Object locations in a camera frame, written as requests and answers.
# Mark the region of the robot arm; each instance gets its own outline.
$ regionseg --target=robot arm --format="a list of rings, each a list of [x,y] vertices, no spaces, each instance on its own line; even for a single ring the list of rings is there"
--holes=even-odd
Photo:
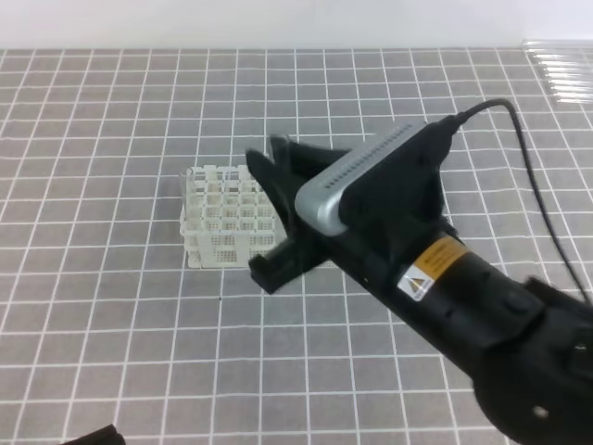
[[[274,161],[247,152],[287,233],[252,259],[252,277],[273,293],[333,261],[473,380],[501,432],[524,445],[593,443],[593,310],[511,280],[458,239],[439,175],[454,119],[349,152],[279,136]]]

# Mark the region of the gray grid surface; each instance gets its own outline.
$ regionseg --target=gray grid surface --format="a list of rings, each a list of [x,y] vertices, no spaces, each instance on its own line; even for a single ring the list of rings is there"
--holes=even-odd
[[[176,175],[265,134],[355,146],[494,96],[591,288],[593,108],[552,104],[519,49],[0,51],[0,443],[110,422],[143,445],[510,443],[339,270],[264,296],[246,270],[184,268],[178,225]],[[477,253],[573,290],[504,112],[455,137],[443,183]]]

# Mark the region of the warning label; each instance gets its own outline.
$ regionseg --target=warning label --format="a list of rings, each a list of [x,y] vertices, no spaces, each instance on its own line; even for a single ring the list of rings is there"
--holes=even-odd
[[[411,265],[397,283],[397,287],[416,301],[420,301],[434,282],[435,280],[426,273]]]
[[[467,253],[467,248],[451,236],[436,240],[403,274],[397,287],[420,301],[443,272]]]

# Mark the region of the black object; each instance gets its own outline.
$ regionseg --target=black object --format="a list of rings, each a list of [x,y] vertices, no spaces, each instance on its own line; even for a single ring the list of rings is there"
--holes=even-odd
[[[113,425],[109,425],[63,445],[126,445],[126,441]]]
[[[451,136],[471,115],[427,125],[349,185],[339,207],[347,230],[336,236],[304,223],[294,203],[303,184],[346,152],[282,136],[270,138],[274,162],[248,151],[247,166],[287,233],[252,259],[252,277],[272,293],[331,260],[469,375],[501,432],[524,445],[591,444],[590,307],[534,278],[516,283],[472,252],[454,260],[420,300],[398,287],[423,252],[457,238],[442,216],[439,168]]]

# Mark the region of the black cable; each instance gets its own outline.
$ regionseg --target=black cable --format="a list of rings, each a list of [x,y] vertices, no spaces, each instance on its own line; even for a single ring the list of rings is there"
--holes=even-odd
[[[456,116],[456,120],[458,121],[459,126],[462,126],[463,123],[465,123],[472,116],[475,116],[479,112],[484,111],[487,108],[492,108],[492,107],[504,107],[507,109],[507,111],[509,111],[509,115],[511,116],[512,125],[515,129],[515,132],[517,133],[517,139],[519,139],[519,147],[521,148],[521,153],[523,154],[523,161],[525,164],[525,170],[527,171],[527,177],[529,178],[529,183],[531,184],[531,188],[533,189],[534,195],[536,196],[537,205],[539,206],[539,211],[541,212],[541,216],[544,219],[544,224],[546,225],[546,228],[548,229],[549,236],[552,238],[552,242],[554,243],[556,250],[558,250],[558,254],[560,255],[562,261],[564,262],[564,265],[566,266],[568,273],[573,278],[574,283],[576,284],[576,287],[578,288],[579,292],[583,296],[583,299],[589,306],[593,305],[593,302],[591,301],[591,297],[585,291],[585,287],[583,286],[580,278],[576,274],[576,271],[574,270],[573,265],[571,264],[570,260],[568,259],[568,256],[566,255],[566,252],[564,251],[564,248],[562,247],[560,240],[558,239],[558,236],[556,235],[554,226],[552,225],[552,222],[549,220],[548,210],[546,209],[546,205],[544,204],[544,199],[541,196],[541,192],[539,191],[539,185],[537,185],[536,176],[534,175],[534,168],[531,163],[531,159],[529,157],[529,152],[527,151],[527,145],[525,144],[525,139],[523,136],[523,130],[521,128],[521,123],[519,122],[519,117],[517,116],[517,111],[516,111],[515,107],[513,106],[513,104],[506,99],[487,100],[486,102],[478,104],[474,107],[471,107],[470,109],[468,109],[466,111],[459,113]]]

